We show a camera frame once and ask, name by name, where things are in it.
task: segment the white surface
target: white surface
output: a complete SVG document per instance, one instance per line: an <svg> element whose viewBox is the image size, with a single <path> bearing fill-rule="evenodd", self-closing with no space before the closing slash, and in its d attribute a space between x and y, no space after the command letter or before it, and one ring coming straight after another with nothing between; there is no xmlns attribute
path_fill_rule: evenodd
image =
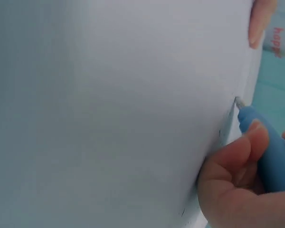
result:
<svg viewBox="0 0 285 228"><path fill-rule="evenodd" d="M0 0L0 228L185 223L250 5Z"/></svg>

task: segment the blue marker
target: blue marker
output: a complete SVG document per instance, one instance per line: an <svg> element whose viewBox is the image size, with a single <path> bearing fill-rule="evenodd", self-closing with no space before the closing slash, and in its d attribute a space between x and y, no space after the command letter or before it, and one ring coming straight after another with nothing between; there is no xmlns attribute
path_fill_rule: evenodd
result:
<svg viewBox="0 0 285 228"><path fill-rule="evenodd" d="M242 133L247 131L254 119L261 121L268 130L269 146L257 165L265 191L285 191L285 140L253 107L245 106L239 97L236 97L235 104L239 108L237 117Z"/></svg>

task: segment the teal surface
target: teal surface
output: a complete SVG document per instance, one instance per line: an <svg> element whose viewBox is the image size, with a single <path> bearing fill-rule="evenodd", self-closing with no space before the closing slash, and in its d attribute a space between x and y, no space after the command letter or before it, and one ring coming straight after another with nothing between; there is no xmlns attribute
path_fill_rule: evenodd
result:
<svg viewBox="0 0 285 228"><path fill-rule="evenodd" d="M279 133L285 131L285 58L263 51L253 106Z"/></svg>

